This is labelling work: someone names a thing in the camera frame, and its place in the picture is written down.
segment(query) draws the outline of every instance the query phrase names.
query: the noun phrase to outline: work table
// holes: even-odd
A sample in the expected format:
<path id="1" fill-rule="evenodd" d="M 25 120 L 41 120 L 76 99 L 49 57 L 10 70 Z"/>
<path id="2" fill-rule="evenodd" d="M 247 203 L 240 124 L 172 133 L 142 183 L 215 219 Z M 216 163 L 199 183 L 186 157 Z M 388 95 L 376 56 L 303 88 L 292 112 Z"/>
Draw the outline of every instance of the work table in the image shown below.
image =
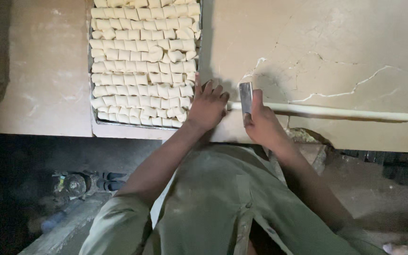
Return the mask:
<path id="1" fill-rule="evenodd" d="M 15 1 L 0 133 L 167 139 L 174 131 L 97 125 L 91 115 L 86 1 Z M 231 100 L 252 81 L 264 101 L 408 113 L 408 1 L 204 1 L 202 80 Z M 408 122 L 278 115 L 336 148 L 408 152 Z M 213 141 L 251 142 L 232 111 Z"/>

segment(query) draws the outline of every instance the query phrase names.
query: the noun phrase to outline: finger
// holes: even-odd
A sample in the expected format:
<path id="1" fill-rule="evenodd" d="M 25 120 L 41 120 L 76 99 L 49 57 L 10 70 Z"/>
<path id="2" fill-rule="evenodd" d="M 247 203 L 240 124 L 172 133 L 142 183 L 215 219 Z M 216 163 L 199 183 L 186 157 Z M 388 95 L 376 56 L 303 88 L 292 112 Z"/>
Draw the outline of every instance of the finger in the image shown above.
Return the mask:
<path id="1" fill-rule="evenodd" d="M 218 97 L 221 96 L 221 92 L 223 91 L 223 86 L 218 85 L 212 92 L 212 95 L 217 95 Z"/>
<path id="2" fill-rule="evenodd" d="M 227 104 L 228 100 L 230 99 L 229 97 L 230 97 L 229 93 L 224 92 L 223 94 L 221 94 L 220 99 L 222 102 L 224 102 L 224 104 Z"/>
<path id="3" fill-rule="evenodd" d="M 262 90 L 260 89 L 255 89 L 253 90 L 253 98 L 252 98 L 252 102 L 251 102 L 251 112 L 256 112 L 258 113 L 259 111 L 261 111 L 262 107 L 264 106 L 263 102 L 262 102 Z"/>
<path id="4" fill-rule="evenodd" d="M 206 94 L 206 95 L 212 94 L 212 85 L 213 85 L 212 79 L 206 82 L 203 94 Z"/>
<path id="5" fill-rule="evenodd" d="M 253 125 L 253 120 L 251 119 L 250 113 L 243 114 L 243 127 L 246 128 L 250 125 Z"/>

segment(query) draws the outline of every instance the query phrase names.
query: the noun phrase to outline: green kurta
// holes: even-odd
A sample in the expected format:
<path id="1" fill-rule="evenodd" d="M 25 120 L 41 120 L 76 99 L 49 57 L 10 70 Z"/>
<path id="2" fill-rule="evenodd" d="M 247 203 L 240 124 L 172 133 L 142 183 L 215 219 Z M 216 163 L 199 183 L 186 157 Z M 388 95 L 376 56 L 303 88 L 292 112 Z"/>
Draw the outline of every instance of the green kurta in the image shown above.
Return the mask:
<path id="1" fill-rule="evenodd" d="M 149 207 L 115 197 L 95 217 L 80 254 L 246 254 L 252 221 L 286 254 L 385 254 L 357 229 L 333 233 L 251 149 L 212 145 L 177 170 L 152 230 Z"/>

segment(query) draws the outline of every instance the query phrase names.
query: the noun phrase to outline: dough piece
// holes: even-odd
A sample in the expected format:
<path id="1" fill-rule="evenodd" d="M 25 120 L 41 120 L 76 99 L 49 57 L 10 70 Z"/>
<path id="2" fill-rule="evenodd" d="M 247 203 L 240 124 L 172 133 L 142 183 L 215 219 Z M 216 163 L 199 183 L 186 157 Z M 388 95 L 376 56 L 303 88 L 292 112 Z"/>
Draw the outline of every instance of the dough piece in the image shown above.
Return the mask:
<path id="1" fill-rule="evenodd" d="M 92 72 L 107 72 L 104 62 L 94 62 L 92 64 Z"/>
<path id="2" fill-rule="evenodd" d="M 162 109 L 169 109 L 170 108 L 170 100 L 169 99 L 161 99 L 161 107 Z"/>
<path id="3" fill-rule="evenodd" d="M 141 114 L 141 109 L 137 109 L 137 108 L 130 108 L 130 114 L 129 116 L 133 116 L 133 117 L 137 117 L 139 118 Z"/>
<path id="4" fill-rule="evenodd" d="M 142 41 L 142 40 L 135 40 L 136 42 L 136 48 L 138 49 L 138 51 L 149 51 L 149 47 L 147 47 L 147 42 L 146 41 Z"/>
<path id="5" fill-rule="evenodd" d="M 158 62 L 155 62 L 155 63 L 147 62 L 147 71 L 148 72 L 160 72 L 160 66 Z"/>
<path id="6" fill-rule="evenodd" d="M 136 71 L 137 72 L 147 72 L 146 61 L 136 61 Z"/>
<path id="7" fill-rule="evenodd" d="M 162 119 L 161 120 L 162 125 L 166 128 L 172 128 L 173 127 L 173 121 L 172 119 Z"/>
<path id="8" fill-rule="evenodd" d="M 171 122 L 172 122 L 172 126 L 175 128 L 180 128 L 181 126 L 182 126 L 182 122 L 180 122 L 180 121 L 178 121 L 178 120 L 175 120 L 175 119 L 173 119 L 173 120 L 171 120 Z"/>
<path id="9" fill-rule="evenodd" d="M 108 7 L 106 0 L 94 0 L 94 3 L 97 8 Z"/>
<path id="10" fill-rule="evenodd" d="M 173 108 L 169 108 L 168 110 L 166 110 L 166 115 L 168 116 L 168 118 L 174 118 L 175 117 L 175 113 Z"/>
<path id="11" fill-rule="evenodd" d="M 179 29 L 191 29 L 191 26 L 193 25 L 193 20 L 191 20 L 191 18 L 179 18 L 178 22 Z"/>
<path id="12" fill-rule="evenodd" d="M 148 96 L 149 92 L 147 90 L 147 85 L 138 84 L 138 91 L 140 92 L 140 96 Z"/>
<path id="13" fill-rule="evenodd" d="M 194 95 L 193 88 L 190 85 L 180 86 L 180 95 L 183 97 L 192 97 Z"/>
<path id="14" fill-rule="evenodd" d="M 147 0 L 135 0 L 135 8 L 141 8 L 148 5 Z"/>
<path id="15" fill-rule="evenodd" d="M 103 11 L 105 12 L 105 16 L 107 19 L 116 18 L 116 15 L 114 14 L 114 9 L 113 8 L 104 8 Z"/>
<path id="16" fill-rule="evenodd" d="M 167 39 L 176 39 L 176 33 L 174 32 L 174 29 L 163 30 L 163 36 Z"/>
<path id="17" fill-rule="evenodd" d="M 163 31 L 152 31 L 152 40 L 161 40 L 161 39 L 164 39 L 165 38 L 165 36 L 164 36 L 164 34 L 163 34 L 163 32 L 164 32 L 165 30 L 163 30 Z"/>
<path id="18" fill-rule="evenodd" d="M 149 8 L 136 9 L 138 11 L 138 17 L 140 20 L 151 20 L 152 15 L 150 14 Z"/>
<path id="19" fill-rule="evenodd" d="M 141 61 L 141 52 L 131 51 L 130 61 Z"/>
<path id="20" fill-rule="evenodd" d="M 117 88 L 117 94 L 118 95 L 123 95 L 123 96 L 128 96 L 128 88 L 127 85 L 121 85 L 121 86 L 116 86 Z"/>
<path id="21" fill-rule="evenodd" d="M 107 30 L 111 28 L 111 23 L 109 20 L 96 20 L 97 22 L 97 27 L 99 30 Z"/>
<path id="22" fill-rule="evenodd" d="M 196 62 L 195 60 L 189 60 L 184 63 L 184 72 L 196 72 Z"/>
<path id="23" fill-rule="evenodd" d="M 141 106 L 139 96 L 127 96 L 127 100 L 128 100 L 128 105 L 130 107 L 140 107 Z"/>
<path id="24" fill-rule="evenodd" d="M 185 40 L 170 40 L 170 49 L 177 50 L 177 49 L 184 49 L 184 42 Z"/>
<path id="25" fill-rule="evenodd" d="M 136 72 L 136 61 L 125 61 L 125 68 L 127 72 Z"/>
<path id="26" fill-rule="evenodd" d="M 134 117 L 134 116 L 130 116 L 130 124 L 132 125 L 141 125 L 141 119 Z"/>
<path id="27" fill-rule="evenodd" d="M 182 40 L 182 43 L 184 51 L 196 50 L 195 39 Z"/>
<path id="28" fill-rule="evenodd" d="M 149 61 L 157 62 L 163 58 L 163 49 L 160 46 L 152 46 L 149 50 Z"/>
<path id="29" fill-rule="evenodd" d="M 116 48 L 113 40 L 102 40 L 102 41 L 103 41 L 103 49 L 115 49 Z"/>
<path id="30" fill-rule="evenodd" d="M 89 44 L 93 49 L 103 49 L 103 41 L 96 39 L 89 39 Z"/>
<path id="31" fill-rule="evenodd" d="M 195 16 L 201 14 L 201 6 L 198 3 L 188 4 L 188 16 Z"/>
<path id="32" fill-rule="evenodd" d="M 115 31 L 116 40 L 128 40 L 128 31 L 129 30 L 117 30 Z"/>
<path id="33" fill-rule="evenodd" d="M 161 117 L 152 118 L 152 125 L 155 126 L 155 127 L 161 127 L 162 126 L 162 118 Z"/>
<path id="34" fill-rule="evenodd" d="M 140 98 L 140 106 L 149 106 L 150 107 L 150 96 L 139 96 Z"/>
<path id="35" fill-rule="evenodd" d="M 171 73 L 160 73 L 160 76 L 162 77 L 161 78 L 161 82 L 162 83 L 169 83 L 169 84 L 172 84 L 173 83 L 173 78 L 172 78 L 172 76 L 171 76 Z"/>
<path id="36" fill-rule="evenodd" d="M 128 30 L 128 39 L 129 40 L 139 40 L 140 38 L 141 38 L 141 36 L 140 36 L 140 30 L 139 29 Z"/>
<path id="37" fill-rule="evenodd" d="M 114 40 L 114 48 L 115 48 L 115 49 L 123 49 L 123 50 L 125 50 L 124 40 Z"/>
<path id="38" fill-rule="evenodd" d="M 116 97 L 107 96 L 107 97 L 102 97 L 102 98 L 106 106 L 116 106 Z"/>
<path id="39" fill-rule="evenodd" d="M 136 72 L 134 73 L 135 75 L 135 79 L 136 79 L 136 84 L 143 84 L 143 85 L 147 85 L 147 74 L 142 74 L 140 72 Z"/>
<path id="40" fill-rule="evenodd" d="M 180 107 L 180 100 L 179 98 L 170 98 L 170 107 Z"/>
<path id="41" fill-rule="evenodd" d="M 128 106 L 127 96 L 115 95 L 117 106 Z"/>
<path id="42" fill-rule="evenodd" d="M 124 85 L 124 75 L 121 72 L 115 72 L 112 78 L 113 78 L 114 85 Z"/>
<path id="43" fill-rule="evenodd" d="M 117 19 L 125 19 L 125 11 L 123 8 L 114 8 L 114 15 Z"/>
<path id="44" fill-rule="evenodd" d="M 119 22 L 121 22 L 121 26 L 123 29 L 132 29 L 132 21 L 129 19 L 119 19 Z"/>
<path id="45" fill-rule="evenodd" d="M 174 6 L 165 6 L 163 7 L 163 15 L 165 18 L 177 18 L 177 12 Z"/>
<path id="46" fill-rule="evenodd" d="M 161 98 L 156 98 L 156 97 L 150 97 L 150 106 L 154 108 L 161 108 L 162 105 L 162 99 Z"/>
<path id="47" fill-rule="evenodd" d="M 182 59 L 182 52 L 175 50 L 175 51 L 168 51 L 168 57 L 170 58 L 171 62 L 176 63 Z"/>
<path id="48" fill-rule="evenodd" d="M 92 8 L 91 16 L 94 19 L 106 19 L 106 15 L 105 12 L 103 11 L 103 8 Z"/>
<path id="49" fill-rule="evenodd" d="M 97 118 L 99 118 L 101 120 L 110 120 L 110 115 L 108 113 L 98 112 L 97 113 Z"/>
<path id="50" fill-rule="evenodd" d="M 91 49 L 91 57 L 93 58 L 104 55 L 103 49 Z"/>
<path id="51" fill-rule="evenodd" d="M 164 99 L 169 99 L 170 95 L 168 92 L 169 84 L 157 84 L 158 96 Z"/>
<path id="52" fill-rule="evenodd" d="M 163 15 L 162 8 L 152 8 L 150 9 L 150 14 L 152 15 L 152 19 L 164 19 L 165 16 Z"/>
<path id="53" fill-rule="evenodd" d="M 164 53 L 164 54 L 163 54 L 162 62 L 165 63 L 165 64 L 171 63 L 171 59 L 170 59 L 170 57 L 168 56 L 167 53 Z"/>
<path id="54" fill-rule="evenodd" d="M 190 97 L 179 97 L 180 107 L 189 109 L 191 106 Z"/>
<path id="55" fill-rule="evenodd" d="M 171 73 L 171 77 L 173 79 L 173 83 L 181 83 L 184 81 L 184 78 L 182 77 L 181 73 Z"/>
<path id="56" fill-rule="evenodd" d="M 158 40 L 158 46 L 168 50 L 170 49 L 170 40 L 169 39 Z"/>
<path id="57" fill-rule="evenodd" d="M 134 40 L 124 40 L 124 45 L 126 50 L 138 51 L 138 48 L 136 47 L 136 41 Z"/>
<path id="58" fill-rule="evenodd" d="M 142 20 L 140 21 L 132 20 L 132 29 L 143 29 L 143 28 L 144 28 L 144 23 Z"/>
<path id="59" fill-rule="evenodd" d="M 118 49 L 105 49 L 106 60 L 118 60 L 119 50 Z"/>
<path id="60" fill-rule="evenodd" d="M 175 9 L 176 9 L 177 17 L 187 17 L 188 16 L 188 6 L 186 4 L 175 5 Z"/>
<path id="61" fill-rule="evenodd" d="M 166 20 L 154 20 L 154 22 L 157 30 L 166 30 L 168 27 L 166 24 Z"/>
<path id="62" fill-rule="evenodd" d="M 125 61 L 123 60 L 114 61 L 114 64 L 116 66 L 116 70 L 115 70 L 116 72 L 125 72 L 127 70 Z"/>
<path id="63" fill-rule="evenodd" d="M 93 39 L 101 39 L 102 37 L 103 37 L 103 32 L 99 30 L 92 32 Z"/>
<path id="64" fill-rule="evenodd" d="M 179 23 L 178 19 L 166 19 L 166 28 L 167 29 L 179 29 Z"/>
<path id="65" fill-rule="evenodd" d="M 141 119 L 141 125 L 151 127 L 154 124 L 152 123 L 152 118 L 148 118 L 148 119 Z"/>
<path id="66" fill-rule="evenodd" d="M 196 51 L 187 51 L 187 53 L 185 53 L 186 59 L 187 61 L 192 60 L 194 57 L 196 57 Z"/>
<path id="67" fill-rule="evenodd" d="M 149 96 L 154 96 L 154 97 L 158 97 L 158 86 L 157 84 L 155 85 L 149 85 L 147 87 L 147 91 L 149 93 Z"/>
<path id="68" fill-rule="evenodd" d="M 168 5 L 168 4 L 172 4 L 173 0 L 160 0 L 160 3 L 163 6 Z"/>
<path id="69" fill-rule="evenodd" d="M 119 49 L 119 56 L 118 56 L 117 60 L 130 61 L 130 50 Z"/>
<path id="70" fill-rule="evenodd" d="M 159 73 L 155 73 L 155 72 L 150 72 L 149 73 L 149 77 L 152 83 L 161 83 L 162 81 L 162 75 Z"/>
<path id="71" fill-rule="evenodd" d="M 175 87 L 175 88 L 168 88 L 168 95 L 169 98 L 177 98 L 180 97 L 180 89 L 179 87 Z"/>
<path id="72" fill-rule="evenodd" d="M 184 63 L 185 62 L 170 63 L 171 72 L 183 73 L 184 72 Z"/>
<path id="73" fill-rule="evenodd" d="M 115 30 L 122 30 L 121 22 L 119 19 L 110 19 L 110 25 Z"/>
<path id="74" fill-rule="evenodd" d="M 163 62 L 159 62 L 158 65 L 159 65 L 160 71 L 161 71 L 162 73 L 171 73 L 171 66 L 170 66 L 170 64 L 166 64 L 166 63 L 163 63 Z"/>
<path id="75" fill-rule="evenodd" d="M 146 43 L 149 50 L 154 46 L 158 46 L 158 41 L 146 40 Z"/>

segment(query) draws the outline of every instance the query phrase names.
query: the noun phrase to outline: metal scraper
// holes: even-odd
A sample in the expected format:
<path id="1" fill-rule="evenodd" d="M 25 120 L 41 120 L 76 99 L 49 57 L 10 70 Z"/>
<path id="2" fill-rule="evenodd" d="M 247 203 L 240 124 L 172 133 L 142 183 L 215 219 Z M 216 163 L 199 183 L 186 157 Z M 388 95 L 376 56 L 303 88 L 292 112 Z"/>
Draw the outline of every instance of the metal scraper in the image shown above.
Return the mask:
<path id="1" fill-rule="evenodd" d="M 253 100 L 253 84 L 246 82 L 239 84 L 240 101 L 242 105 L 243 126 L 251 120 L 251 102 Z"/>

